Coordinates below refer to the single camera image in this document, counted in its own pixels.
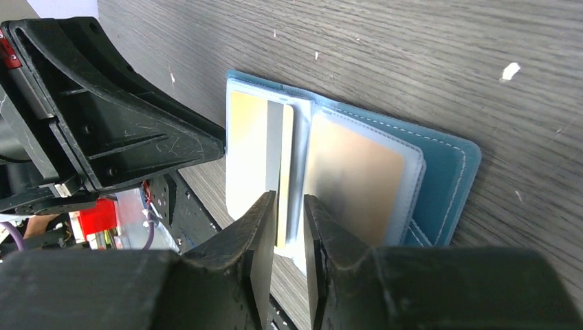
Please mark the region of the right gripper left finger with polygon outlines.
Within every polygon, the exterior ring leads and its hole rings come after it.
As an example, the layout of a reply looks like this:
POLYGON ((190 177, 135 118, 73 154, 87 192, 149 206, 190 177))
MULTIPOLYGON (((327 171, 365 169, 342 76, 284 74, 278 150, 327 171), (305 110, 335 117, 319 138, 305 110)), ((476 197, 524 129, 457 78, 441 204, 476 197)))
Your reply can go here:
POLYGON ((266 329, 276 238, 275 191, 183 257, 195 268, 196 329, 266 329))

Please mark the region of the blue card holder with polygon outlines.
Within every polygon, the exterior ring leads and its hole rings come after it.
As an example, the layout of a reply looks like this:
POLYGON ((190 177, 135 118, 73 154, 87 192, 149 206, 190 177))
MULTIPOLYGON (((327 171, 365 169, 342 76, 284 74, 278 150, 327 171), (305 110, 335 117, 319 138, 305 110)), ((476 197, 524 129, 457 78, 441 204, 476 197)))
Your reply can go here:
POLYGON ((287 240, 282 250, 274 244, 275 253, 305 269, 303 196, 311 126, 317 115, 380 143, 406 161, 391 223, 380 246, 449 245, 481 163, 481 150, 475 143, 241 71, 231 70, 226 78, 226 137, 231 91, 294 108, 287 240))

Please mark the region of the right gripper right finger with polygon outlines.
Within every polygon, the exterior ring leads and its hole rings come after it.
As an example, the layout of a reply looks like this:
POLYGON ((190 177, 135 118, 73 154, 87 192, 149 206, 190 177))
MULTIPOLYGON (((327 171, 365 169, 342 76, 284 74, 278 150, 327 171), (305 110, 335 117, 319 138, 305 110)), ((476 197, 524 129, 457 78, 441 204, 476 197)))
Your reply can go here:
POLYGON ((313 195, 304 196, 304 223, 311 328, 376 328, 378 283, 370 247, 313 195))

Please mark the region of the gold credit card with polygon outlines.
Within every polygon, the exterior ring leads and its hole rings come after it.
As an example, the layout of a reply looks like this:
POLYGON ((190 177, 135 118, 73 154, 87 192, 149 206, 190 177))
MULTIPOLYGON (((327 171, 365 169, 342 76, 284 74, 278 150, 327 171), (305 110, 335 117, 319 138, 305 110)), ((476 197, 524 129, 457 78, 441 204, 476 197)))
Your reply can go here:
POLYGON ((242 91, 228 100, 225 203, 238 219, 267 191, 276 196, 277 249, 286 246, 294 108, 242 91))
POLYGON ((384 242, 405 169, 402 155, 328 119, 313 118, 304 192, 372 246, 384 242))

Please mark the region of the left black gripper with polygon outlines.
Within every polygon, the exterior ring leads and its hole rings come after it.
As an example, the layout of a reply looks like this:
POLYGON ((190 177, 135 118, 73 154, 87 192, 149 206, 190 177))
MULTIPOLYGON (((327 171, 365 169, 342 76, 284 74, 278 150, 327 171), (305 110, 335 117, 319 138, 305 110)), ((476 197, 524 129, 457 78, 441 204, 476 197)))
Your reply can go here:
POLYGON ((139 75, 92 17, 5 21, 1 210, 94 207, 98 190, 220 159, 226 132, 139 75))

